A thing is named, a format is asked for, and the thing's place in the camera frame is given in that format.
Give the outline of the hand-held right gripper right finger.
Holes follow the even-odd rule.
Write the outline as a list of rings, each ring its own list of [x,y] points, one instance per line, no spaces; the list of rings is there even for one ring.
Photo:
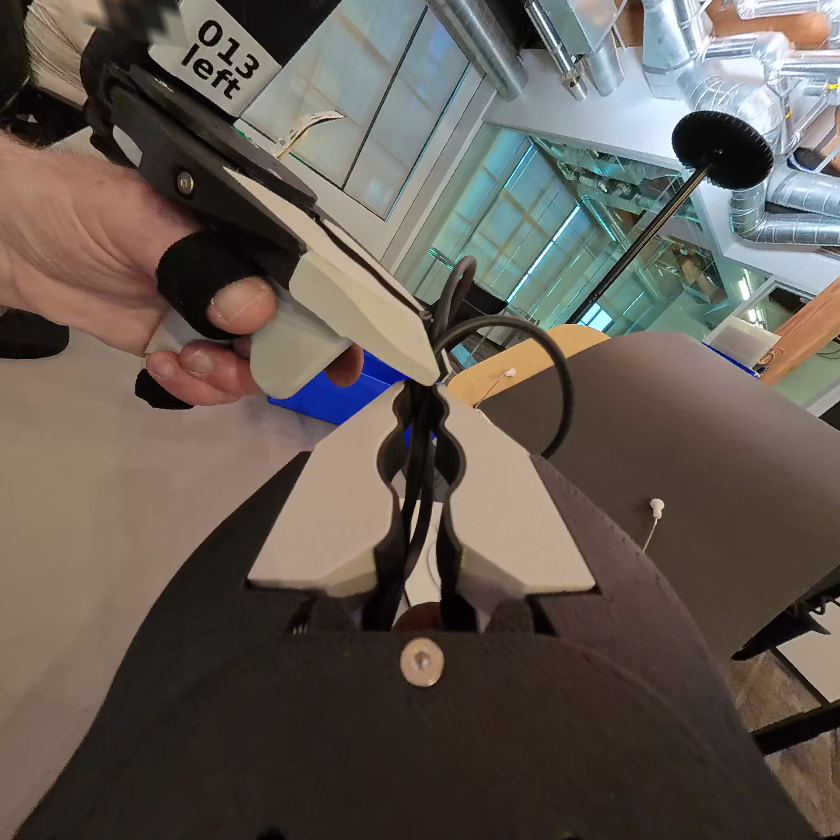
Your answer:
[[[595,579],[540,477],[530,453],[449,391],[437,454],[448,493],[438,560],[455,564],[465,598],[526,598],[590,592]]]

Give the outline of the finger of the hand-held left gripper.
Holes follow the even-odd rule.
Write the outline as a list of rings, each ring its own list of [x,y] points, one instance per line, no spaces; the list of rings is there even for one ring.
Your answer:
[[[341,226],[322,213],[318,206],[305,206],[304,195],[292,189],[285,197],[259,184],[255,179],[223,166],[224,175],[255,201],[260,212],[269,220],[299,240],[307,256],[321,258],[338,276],[343,288],[353,292],[367,291],[411,313],[425,313],[426,309],[383,268],[375,257]]]
[[[341,338],[433,385],[439,366],[422,309],[393,276],[329,219],[294,217],[287,228],[303,246],[288,281],[292,299]]]

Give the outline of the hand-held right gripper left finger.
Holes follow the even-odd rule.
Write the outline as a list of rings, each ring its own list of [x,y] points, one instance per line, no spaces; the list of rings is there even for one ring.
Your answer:
[[[394,384],[311,451],[248,573],[260,588],[365,594],[403,568],[392,485],[406,457],[411,390]]]

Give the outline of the blue plastic bin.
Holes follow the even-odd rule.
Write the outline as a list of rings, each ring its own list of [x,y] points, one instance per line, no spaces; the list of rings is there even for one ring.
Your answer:
[[[322,372],[295,395],[284,400],[268,397],[267,402],[305,417],[342,425],[404,379],[401,372],[364,351],[362,373],[352,385],[337,386],[330,381],[326,372]]]
[[[701,344],[704,347],[706,347],[707,349],[709,349],[711,352],[713,352],[714,354],[720,356],[722,359],[724,359],[727,362],[733,364],[740,371],[746,373],[747,375],[750,375],[753,379],[758,380],[760,378],[760,373],[756,372],[756,370],[747,366],[746,364],[743,364],[740,361],[736,360],[735,358],[731,357],[729,354],[724,353],[723,351],[716,349],[715,347],[711,346],[709,343],[707,343],[705,341],[702,342]]]

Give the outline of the white curved object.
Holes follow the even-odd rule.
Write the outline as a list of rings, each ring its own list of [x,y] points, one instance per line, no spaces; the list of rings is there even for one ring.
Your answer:
[[[339,111],[328,110],[312,112],[299,117],[291,126],[284,138],[274,142],[269,149],[271,156],[280,160],[288,155],[310,130],[325,123],[345,119],[345,115]]]

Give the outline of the person's left hand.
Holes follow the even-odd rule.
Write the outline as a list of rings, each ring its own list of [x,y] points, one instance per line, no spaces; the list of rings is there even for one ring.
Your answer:
[[[146,354],[169,310],[155,271],[201,225],[157,196],[135,171],[107,161],[1,139],[1,302],[145,359],[150,377],[192,406],[262,396],[249,369],[249,335],[276,309],[270,284],[238,279],[208,300],[206,319],[241,336]]]

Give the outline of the black wood-rimmed board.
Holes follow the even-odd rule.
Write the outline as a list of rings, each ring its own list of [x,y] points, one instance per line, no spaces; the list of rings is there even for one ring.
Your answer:
[[[549,460],[562,395],[533,341],[456,374],[451,392],[532,454],[603,591],[665,504],[647,556],[723,663],[838,569],[838,431],[677,332],[601,339],[569,358],[570,433]]]

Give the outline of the black textured pad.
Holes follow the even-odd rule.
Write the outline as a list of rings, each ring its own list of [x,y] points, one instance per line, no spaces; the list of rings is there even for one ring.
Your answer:
[[[4,309],[1,315],[1,360],[35,361],[62,354],[70,342],[67,326],[37,314]]]

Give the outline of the black tripod stand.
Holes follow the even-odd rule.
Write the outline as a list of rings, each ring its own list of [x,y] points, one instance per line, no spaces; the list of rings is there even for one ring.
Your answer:
[[[762,756],[768,757],[799,747],[839,728],[839,701],[808,679],[802,669],[782,650],[783,646],[806,637],[830,637],[830,630],[820,623],[830,606],[838,607],[839,569],[835,569],[762,627],[731,657],[731,662],[747,662],[770,654],[783,672],[804,688],[816,701],[811,710],[795,713],[752,731],[752,738]]]

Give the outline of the black pole stand with disc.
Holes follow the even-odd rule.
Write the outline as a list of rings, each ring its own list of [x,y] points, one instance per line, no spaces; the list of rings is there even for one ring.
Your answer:
[[[746,190],[762,183],[774,165],[774,153],[765,138],[747,122],[725,112],[687,114],[677,122],[671,144],[679,163],[690,170],[689,177],[625,248],[566,323],[576,324],[583,318],[704,180],[730,191]]]

